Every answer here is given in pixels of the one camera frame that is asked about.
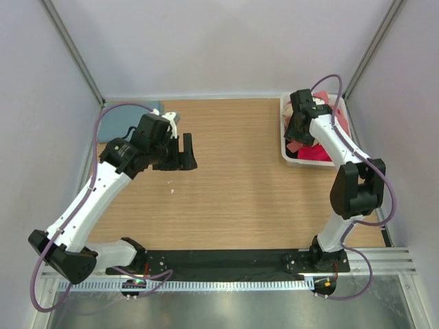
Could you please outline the salmon red t-shirt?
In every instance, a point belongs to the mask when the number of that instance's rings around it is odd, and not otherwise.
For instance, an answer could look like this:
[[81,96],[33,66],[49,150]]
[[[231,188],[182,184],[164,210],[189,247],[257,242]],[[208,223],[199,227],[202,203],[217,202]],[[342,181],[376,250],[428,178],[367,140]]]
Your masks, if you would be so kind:
[[[329,99],[328,99],[327,91],[320,91],[320,92],[313,93],[313,98],[314,97],[321,98],[321,99],[324,100],[325,104],[329,104]],[[347,133],[347,123],[348,123],[348,121],[342,116],[342,113],[338,109],[336,110],[335,115],[336,115],[336,118],[339,121],[339,124],[341,125],[342,129]],[[317,140],[315,140],[312,146],[317,145],[317,144],[320,144],[320,143]]]

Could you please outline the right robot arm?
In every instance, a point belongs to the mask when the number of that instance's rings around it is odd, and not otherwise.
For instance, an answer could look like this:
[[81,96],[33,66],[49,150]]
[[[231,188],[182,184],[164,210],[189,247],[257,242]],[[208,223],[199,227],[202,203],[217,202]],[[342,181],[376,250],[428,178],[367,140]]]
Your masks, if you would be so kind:
[[285,139],[305,146],[318,141],[337,169],[330,191],[331,217],[309,248],[311,267],[331,271],[345,257],[344,240],[353,226],[382,205],[385,163],[360,150],[330,105],[317,103],[309,89],[297,90],[289,98],[292,117]]

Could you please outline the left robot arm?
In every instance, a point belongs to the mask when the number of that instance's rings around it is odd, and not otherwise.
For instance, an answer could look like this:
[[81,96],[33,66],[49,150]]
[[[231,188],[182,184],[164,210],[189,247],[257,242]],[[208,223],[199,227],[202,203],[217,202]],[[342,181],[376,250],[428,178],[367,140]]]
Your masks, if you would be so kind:
[[93,174],[65,212],[46,230],[34,230],[28,241],[43,260],[71,284],[85,281],[94,271],[120,267],[142,273],[145,248],[123,237],[112,243],[89,243],[89,234],[111,201],[148,167],[159,171],[194,170],[192,136],[178,136],[177,112],[144,114],[130,140],[106,143]]

